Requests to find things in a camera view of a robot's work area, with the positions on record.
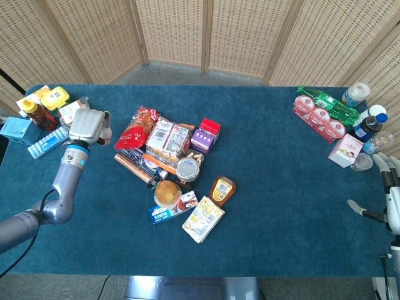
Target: blue tablecloth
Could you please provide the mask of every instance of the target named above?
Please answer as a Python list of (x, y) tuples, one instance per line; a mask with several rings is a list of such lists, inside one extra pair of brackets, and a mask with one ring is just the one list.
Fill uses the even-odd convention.
[[(15, 273), (168, 276), (378, 276), (389, 251), (383, 225), (347, 205), (381, 211), (376, 167), (364, 173), (328, 159), (328, 144), (292, 113), (295, 87), (61, 85), (72, 99), (111, 113), (112, 145), (91, 147), (72, 219), (42, 226)], [(344, 88), (325, 88), (339, 98)], [(189, 213), (153, 226), (153, 192), (114, 160), (113, 144), (139, 106), (166, 118), (222, 124), (196, 181), (199, 199), (214, 179), (237, 184), (224, 217), (201, 244), (181, 228)], [(30, 208), (51, 189), (62, 147), (34, 161), (10, 143), (0, 168), (0, 219)], [(27, 243), (0, 256), (10, 265)]]

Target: yellow lid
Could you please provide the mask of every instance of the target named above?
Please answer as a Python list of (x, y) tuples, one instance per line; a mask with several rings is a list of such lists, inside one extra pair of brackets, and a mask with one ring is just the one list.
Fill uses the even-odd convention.
[(69, 99), (69, 94), (61, 87), (55, 87), (45, 94), (40, 101), (50, 111), (64, 106)]
[(22, 110), (25, 113), (33, 113), (38, 108), (38, 105), (35, 102), (22, 99)]

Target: sauce bottle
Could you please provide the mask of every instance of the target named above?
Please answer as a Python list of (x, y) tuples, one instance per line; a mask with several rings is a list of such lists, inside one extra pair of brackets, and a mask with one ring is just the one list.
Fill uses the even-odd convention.
[(55, 130), (57, 126), (55, 118), (41, 105), (37, 105), (35, 102), (23, 99), (22, 110), (34, 120), (40, 129), (45, 131)]
[(226, 201), (235, 193), (236, 184), (228, 177), (219, 176), (215, 179), (209, 198), (219, 207), (225, 204)]

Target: pink box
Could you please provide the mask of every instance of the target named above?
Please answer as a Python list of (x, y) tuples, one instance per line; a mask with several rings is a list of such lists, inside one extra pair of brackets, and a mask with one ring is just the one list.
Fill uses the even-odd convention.
[(363, 142), (360, 142), (350, 134), (346, 134), (337, 141), (328, 158), (342, 168), (348, 167), (354, 163), (363, 145)]

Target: red snack bag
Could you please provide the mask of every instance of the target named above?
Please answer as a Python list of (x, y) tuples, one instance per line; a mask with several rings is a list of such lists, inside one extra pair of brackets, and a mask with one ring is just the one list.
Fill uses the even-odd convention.
[(140, 107), (129, 126), (115, 143), (116, 150), (133, 149), (142, 147), (153, 129), (159, 114), (155, 109)]

